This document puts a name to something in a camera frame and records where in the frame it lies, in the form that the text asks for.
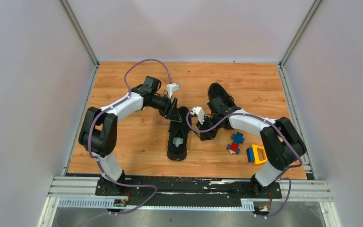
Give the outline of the black shoe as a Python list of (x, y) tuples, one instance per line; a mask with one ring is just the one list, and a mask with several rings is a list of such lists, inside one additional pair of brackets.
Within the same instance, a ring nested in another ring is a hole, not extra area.
[(218, 83), (212, 83), (208, 89), (208, 107), (211, 111), (211, 122), (218, 123), (223, 117), (241, 108), (234, 103), (234, 98)]
[(168, 130), (169, 140), (167, 145), (167, 156), (173, 161), (181, 161), (186, 158), (188, 154), (188, 134), (191, 131), (191, 128), (187, 123), (192, 126), (189, 108), (181, 106), (178, 108), (178, 111), (182, 118), (182, 122), (170, 122)]

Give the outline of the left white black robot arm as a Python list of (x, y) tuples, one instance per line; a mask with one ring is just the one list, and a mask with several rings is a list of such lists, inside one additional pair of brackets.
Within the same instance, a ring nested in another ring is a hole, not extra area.
[(123, 169), (114, 153), (118, 123), (145, 107), (157, 109), (165, 119), (182, 122), (177, 99), (172, 97), (180, 85), (168, 84), (164, 96), (157, 94), (160, 85), (160, 80), (147, 76), (143, 84), (130, 89), (123, 98), (108, 106), (90, 107), (86, 111), (78, 142), (95, 159), (102, 177), (109, 181), (108, 190), (114, 195), (121, 195), (126, 189), (125, 181), (120, 179)]

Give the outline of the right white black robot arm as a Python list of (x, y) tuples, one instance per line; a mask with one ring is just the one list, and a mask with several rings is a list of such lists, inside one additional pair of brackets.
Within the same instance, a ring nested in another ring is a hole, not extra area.
[(195, 132), (204, 135), (223, 126), (242, 130), (261, 138), (267, 160), (253, 176), (251, 191), (256, 197), (264, 197), (270, 186), (288, 169), (302, 166), (301, 157), (307, 148), (292, 122), (286, 118), (265, 118), (251, 114), (240, 107), (231, 106), (219, 97), (208, 102), (211, 115), (207, 116), (202, 107), (196, 106), (189, 115), (197, 117)]

